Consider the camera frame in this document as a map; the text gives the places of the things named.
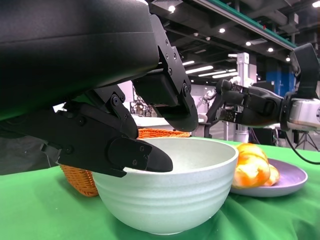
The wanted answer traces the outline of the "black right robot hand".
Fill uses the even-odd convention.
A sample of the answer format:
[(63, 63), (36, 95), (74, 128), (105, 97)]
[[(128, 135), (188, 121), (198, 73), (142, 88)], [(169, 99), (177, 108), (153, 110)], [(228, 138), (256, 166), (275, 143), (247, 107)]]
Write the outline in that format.
[(280, 122), (283, 98), (272, 91), (223, 79), (216, 85), (216, 93), (215, 118), (219, 121), (254, 128)]

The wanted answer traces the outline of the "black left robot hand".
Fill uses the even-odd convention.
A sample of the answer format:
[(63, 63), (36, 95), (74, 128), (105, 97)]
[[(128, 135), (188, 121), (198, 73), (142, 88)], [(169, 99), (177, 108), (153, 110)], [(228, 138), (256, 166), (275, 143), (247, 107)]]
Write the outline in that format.
[(198, 126), (185, 67), (146, 1), (1, 1), (3, 136), (41, 139), (59, 164), (119, 178), (171, 172), (171, 158), (138, 138), (127, 81), (174, 129)]

